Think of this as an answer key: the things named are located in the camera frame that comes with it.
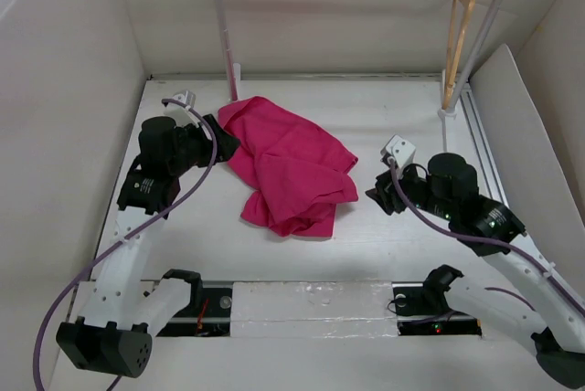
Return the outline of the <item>pink trousers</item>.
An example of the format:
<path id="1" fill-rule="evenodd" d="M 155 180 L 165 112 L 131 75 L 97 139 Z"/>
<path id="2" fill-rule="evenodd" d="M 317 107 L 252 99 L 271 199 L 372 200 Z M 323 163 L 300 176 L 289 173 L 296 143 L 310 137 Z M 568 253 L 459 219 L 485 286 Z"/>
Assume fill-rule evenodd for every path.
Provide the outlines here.
<path id="1" fill-rule="evenodd" d="M 240 141 L 231 170 L 253 190 L 241 218 L 278 236 L 331 238 L 340 204 L 358 199 L 350 171 L 358 159 L 329 132 L 255 96 L 219 109 Z"/>

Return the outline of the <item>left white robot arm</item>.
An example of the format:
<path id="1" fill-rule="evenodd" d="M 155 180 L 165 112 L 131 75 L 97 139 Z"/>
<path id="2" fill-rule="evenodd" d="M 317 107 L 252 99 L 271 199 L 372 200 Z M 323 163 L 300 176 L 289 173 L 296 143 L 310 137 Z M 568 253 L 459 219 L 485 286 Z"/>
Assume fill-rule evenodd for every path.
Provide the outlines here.
<path id="1" fill-rule="evenodd" d="M 60 324 L 59 348 L 80 370 L 135 378 L 146 368 L 154 338 L 178 313 L 203 306 L 199 273 L 170 269 L 148 296 L 141 294 L 144 268 L 170 213 L 194 192 L 180 192 L 193 167 L 208 174 L 229 160 L 239 140 L 216 118 L 189 111 L 186 125 L 170 116 L 143 122 L 139 154 L 124 179 L 111 247 L 98 261 L 94 291 L 74 322 Z"/>

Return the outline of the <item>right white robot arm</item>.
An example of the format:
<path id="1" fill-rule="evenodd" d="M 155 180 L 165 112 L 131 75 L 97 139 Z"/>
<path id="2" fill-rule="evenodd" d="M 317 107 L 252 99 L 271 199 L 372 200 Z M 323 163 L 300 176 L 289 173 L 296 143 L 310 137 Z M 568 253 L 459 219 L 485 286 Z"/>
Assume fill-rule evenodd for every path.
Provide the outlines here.
<path id="1" fill-rule="evenodd" d="M 388 170 L 366 194 L 389 216 L 409 210 L 457 240 L 513 286 L 482 287 L 443 264 L 422 282 L 420 298 L 441 317 L 462 312 L 515 340 L 568 389 L 584 387 L 584 300 L 538 250 L 509 207 L 481 195 L 477 173 L 459 154 L 422 167 L 405 152 L 383 153 Z"/>

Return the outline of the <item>wooden clothes hanger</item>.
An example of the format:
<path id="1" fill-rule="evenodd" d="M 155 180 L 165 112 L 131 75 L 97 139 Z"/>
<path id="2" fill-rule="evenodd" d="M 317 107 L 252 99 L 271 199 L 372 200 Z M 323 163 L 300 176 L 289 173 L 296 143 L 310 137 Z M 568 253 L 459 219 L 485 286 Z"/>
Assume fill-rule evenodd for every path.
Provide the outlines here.
<path id="1" fill-rule="evenodd" d="M 463 53 L 463 44 L 471 22 L 475 0 L 452 0 L 450 25 L 447 36 L 445 81 L 441 109 L 452 105 L 457 71 Z"/>

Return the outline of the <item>white foam block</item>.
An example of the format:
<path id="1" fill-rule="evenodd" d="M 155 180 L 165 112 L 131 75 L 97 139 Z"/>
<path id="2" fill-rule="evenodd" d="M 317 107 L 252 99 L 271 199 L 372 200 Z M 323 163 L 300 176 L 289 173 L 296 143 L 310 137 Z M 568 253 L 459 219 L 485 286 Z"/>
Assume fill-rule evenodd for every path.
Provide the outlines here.
<path id="1" fill-rule="evenodd" d="M 238 282 L 230 335 L 238 338 L 378 339 L 398 335 L 389 282 Z"/>

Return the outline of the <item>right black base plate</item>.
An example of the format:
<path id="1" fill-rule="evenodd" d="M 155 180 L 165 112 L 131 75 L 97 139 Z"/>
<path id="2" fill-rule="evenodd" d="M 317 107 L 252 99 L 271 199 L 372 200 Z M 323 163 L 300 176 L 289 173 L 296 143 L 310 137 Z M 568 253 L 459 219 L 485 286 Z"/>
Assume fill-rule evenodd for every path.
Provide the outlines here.
<path id="1" fill-rule="evenodd" d="M 425 297 L 421 282 L 393 282 L 387 310 L 397 319 L 399 336 L 483 336 L 481 324 Z"/>

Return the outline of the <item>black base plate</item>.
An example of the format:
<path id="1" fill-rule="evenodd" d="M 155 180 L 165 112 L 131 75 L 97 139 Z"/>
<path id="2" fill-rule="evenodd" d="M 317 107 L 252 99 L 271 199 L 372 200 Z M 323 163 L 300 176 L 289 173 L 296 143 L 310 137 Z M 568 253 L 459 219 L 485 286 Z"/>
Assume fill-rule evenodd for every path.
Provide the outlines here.
<path id="1" fill-rule="evenodd" d="M 483 336 L 481 324 L 425 297 L 421 282 L 393 282 L 387 310 L 397 319 L 399 336 Z"/>
<path id="2" fill-rule="evenodd" d="M 159 337 L 227 337 L 230 334 L 233 285 L 204 284 L 201 304 L 178 312 Z"/>

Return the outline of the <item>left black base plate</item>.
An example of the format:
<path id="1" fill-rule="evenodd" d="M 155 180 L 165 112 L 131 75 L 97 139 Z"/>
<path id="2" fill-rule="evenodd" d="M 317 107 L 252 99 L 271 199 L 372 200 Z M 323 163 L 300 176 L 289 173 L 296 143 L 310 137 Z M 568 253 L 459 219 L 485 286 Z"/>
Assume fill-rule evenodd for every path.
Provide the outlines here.
<path id="1" fill-rule="evenodd" d="M 159 337 L 227 337 L 230 334 L 233 285 L 204 284 L 201 304 L 178 312 Z"/>

